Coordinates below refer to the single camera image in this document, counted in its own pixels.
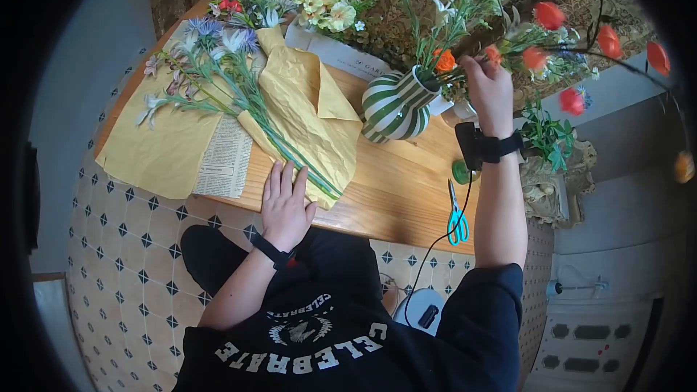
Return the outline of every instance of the newspaper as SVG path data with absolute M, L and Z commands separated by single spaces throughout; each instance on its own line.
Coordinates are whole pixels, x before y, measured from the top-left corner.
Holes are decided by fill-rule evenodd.
M 193 194 L 239 198 L 245 188 L 252 137 L 236 118 L 223 115 L 204 153 Z

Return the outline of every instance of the teal scissors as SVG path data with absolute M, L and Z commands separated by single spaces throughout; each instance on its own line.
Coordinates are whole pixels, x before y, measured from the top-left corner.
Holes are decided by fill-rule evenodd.
M 460 206 L 457 205 L 455 188 L 452 187 L 452 180 L 450 179 L 448 179 L 448 188 L 450 190 L 450 203 L 452 204 L 452 212 L 450 212 L 450 219 L 448 220 L 448 240 L 450 241 L 450 245 L 456 246 L 470 238 L 470 228 L 467 225 L 465 215 L 462 210 L 460 210 Z

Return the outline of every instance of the orange poppy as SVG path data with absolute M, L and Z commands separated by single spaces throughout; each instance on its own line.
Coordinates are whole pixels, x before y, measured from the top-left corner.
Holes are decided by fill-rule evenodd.
M 557 30 L 562 27 L 566 15 L 552 2 L 540 2 L 535 5 L 535 18 L 546 30 Z
M 585 110 L 583 96 L 575 88 L 567 88 L 559 94 L 559 104 L 563 112 L 571 115 L 581 115 Z
M 435 49 L 433 51 L 433 56 L 437 57 L 438 55 L 440 55 L 441 50 L 442 48 Z M 442 55 L 440 55 L 440 59 L 436 64 L 436 71 L 449 72 L 453 68 L 455 68 L 455 56 L 452 55 L 450 49 L 447 49 L 445 52 L 443 52 Z
M 670 61 L 668 55 L 663 49 L 663 46 L 656 41 L 649 41 L 646 44 L 646 57 L 649 59 L 649 64 L 662 75 L 668 76 L 670 73 Z
M 496 48 L 496 45 L 492 44 L 487 46 L 484 48 L 484 52 L 486 53 L 486 57 L 489 58 L 490 63 L 496 66 L 501 65 L 503 58 L 501 57 L 501 53 L 498 51 L 498 48 Z
M 542 70 L 546 62 L 547 54 L 539 47 L 528 47 L 523 51 L 523 64 L 534 72 Z
M 598 32 L 598 44 L 600 45 L 600 50 L 607 57 L 611 57 L 616 60 L 618 57 L 622 56 L 622 47 L 620 46 L 620 38 L 610 26 L 603 26 Z

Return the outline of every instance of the ceramic vase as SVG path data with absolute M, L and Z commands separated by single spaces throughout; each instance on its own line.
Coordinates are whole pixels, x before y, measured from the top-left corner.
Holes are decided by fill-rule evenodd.
M 428 105 L 440 94 L 440 87 L 432 90 L 423 86 L 416 77 L 416 67 L 406 74 L 383 74 L 368 84 L 362 99 L 361 133 L 371 142 L 408 140 L 429 124 Z

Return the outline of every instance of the yellow wrapping paper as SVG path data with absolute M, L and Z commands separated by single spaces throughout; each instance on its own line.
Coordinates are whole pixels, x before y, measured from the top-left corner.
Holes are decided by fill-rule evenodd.
M 317 55 L 287 47 L 280 26 L 257 30 L 257 38 L 268 56 L 259 87 L 269 118 L 288 142 L 343 191 L 355 172 L 361 120 Z M 243 113 L 239 120 L 272 160 L 283 160 L 250 115 Z M 310 182 L 306 196 L 323 209 L 331 209 L 336 202 Z
M 186 26 L 184 22 L 177 28 L 164 50 L 183 38 Z M 136 126 L 136 117 L 146 109 L 145 94 L 162 95 L 171 82 L 168 71 L 162 66 L 156 78 L 145 77 L 138 85 L 96 162 L 107 174 L 121 181 L 166 198 L 179 199 L 187 198 L 196 185 L 205 149 L 222 114 L 202 115 L 195 110 L 173 113 L 171 106 L 163 106 L 155 114 L 154 131 L 148 127 L 147 119 Z M 225 85 L 222 79 L 217 82 L 221 87 Z M 212 85 L 206 85 L 205 89 L 226 100 Z

